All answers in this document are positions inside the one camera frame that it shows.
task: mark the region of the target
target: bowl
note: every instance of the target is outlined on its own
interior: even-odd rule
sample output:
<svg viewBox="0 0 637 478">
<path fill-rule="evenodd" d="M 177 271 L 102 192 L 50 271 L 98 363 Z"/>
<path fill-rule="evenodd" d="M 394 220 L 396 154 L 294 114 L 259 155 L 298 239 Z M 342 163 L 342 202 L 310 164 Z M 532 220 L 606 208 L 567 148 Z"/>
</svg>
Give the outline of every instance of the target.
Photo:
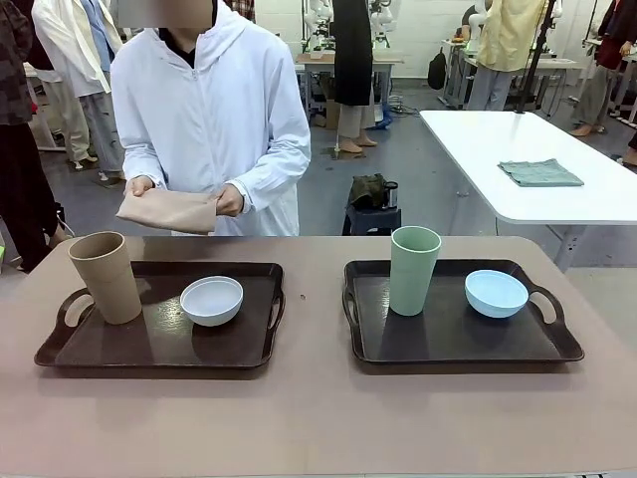
<svg viewBox="0 0 637 478">
<path fill-rule="evenodd" d="M 243 287 L 229 277 L 206 277 L 190 284 L 179 303 L 186 316 L 203 327 L 221 326 L 241 309 Z"/>
<path fill-rule="evenodd" d="M 522 282 L 498 271 L 469 274 L 465 293 L 471 307 L 492 319 L 507 319 L 529 301 L 529 291 Z"/>
</svg>

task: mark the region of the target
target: pants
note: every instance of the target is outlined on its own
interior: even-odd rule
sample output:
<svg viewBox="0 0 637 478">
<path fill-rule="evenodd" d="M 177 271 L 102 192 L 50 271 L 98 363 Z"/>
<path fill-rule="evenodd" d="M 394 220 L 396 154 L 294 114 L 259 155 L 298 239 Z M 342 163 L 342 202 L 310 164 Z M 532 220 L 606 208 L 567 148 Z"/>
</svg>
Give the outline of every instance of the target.
<svg viewBox="0 0 637 478">
<path fill-rule="evenodd" d="M 55 233 L 58 216 L 26 123 L 0 125 L 0 216 L 22 256 L 22 267 L 33 270 L 51 252 L 44 233 Z"/>
<path fill-rule="evenodd" d="M 354 139 L 360 136 L 362 129 L 376 126 L 374 114 L 374 88 L 371 89 L 369 105 L 366 107 L 340 106 L 340 118 L 338 119 L 338 135 Z"/>
<path fill-rule="evenodd" d="M 102 171 L 106 176 L 118 176 L 123 168 L 124 153 L 117 134 L 110 94 L 96 93 L 80 97 L 80 104 L 91 130 Z"/>
<path fill-rule="evenodd" d="M 91 140 L 82 105 L 64 82 L 42 82 L 42 86 L 51 106 L 62 119 L 62 135 L 69 158 L 73 162 L 87 159 Z"/>
<path fill-rule="evenodd" d="M 573 119 L 586 124 L 602 124 L 608 113 L 610 95 L 613 91 L 617 72 L 601 65 L 593 78 L 586 82 L 584 93 L 573 110 Z"/>
<path fill-rule="evenodd" d="M 513 78 L 513 72 L 496 72 L 478 65 L 467 109 L 471 112 L 502 112 Z"/>
</svg>

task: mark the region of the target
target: yellow shirt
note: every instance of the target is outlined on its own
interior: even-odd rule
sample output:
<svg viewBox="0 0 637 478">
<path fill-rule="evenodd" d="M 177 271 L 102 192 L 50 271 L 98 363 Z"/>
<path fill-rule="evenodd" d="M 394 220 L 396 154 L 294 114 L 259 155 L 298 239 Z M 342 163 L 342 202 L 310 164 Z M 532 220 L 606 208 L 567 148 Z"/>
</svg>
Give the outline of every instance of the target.
<svg viewBox="0 0 637 478">
<path fill-rule="evenodd" d="M 482 31 L 478 63 L 497 72 L 527 67 L 546 0 L 494 0 Z"/>
</svg>

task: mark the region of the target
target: backpack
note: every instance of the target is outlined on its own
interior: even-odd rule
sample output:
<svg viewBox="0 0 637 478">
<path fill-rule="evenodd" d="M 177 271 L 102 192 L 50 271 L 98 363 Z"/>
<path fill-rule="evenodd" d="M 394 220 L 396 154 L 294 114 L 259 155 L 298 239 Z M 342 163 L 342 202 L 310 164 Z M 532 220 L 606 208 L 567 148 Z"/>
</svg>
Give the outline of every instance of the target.
<svg viewBox="0 0 637 478">
<path fill-rule="evenodd" d="M 427 83 L 433 90 L 442 90 L 445 86 L 445 77 L 447 76 L 447 59 L 445 54 L 440 53 L 429 63 L 429 75 L 427 75 Z"/>
</svg>

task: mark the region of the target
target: cup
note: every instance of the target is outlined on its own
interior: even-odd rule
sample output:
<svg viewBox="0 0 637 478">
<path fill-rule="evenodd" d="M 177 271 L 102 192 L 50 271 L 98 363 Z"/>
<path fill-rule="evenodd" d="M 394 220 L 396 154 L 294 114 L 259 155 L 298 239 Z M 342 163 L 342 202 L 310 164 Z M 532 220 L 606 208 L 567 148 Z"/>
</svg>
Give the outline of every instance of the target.
<svg viewBox="0 0 637 478">
<path fill-rule="evenodd" d="M 391 235 L 389 307 L 413 317 L 422 312 L 442 239 L 431 229 L 407 226 Z"/>
<path fill-rule="evenodd" d="M 141 314 L 141 301 L 121 234 L 99 232 L 84 237 L 71 246 L 69 257 L 105 321 L 118 326 Z"/>
</svg>

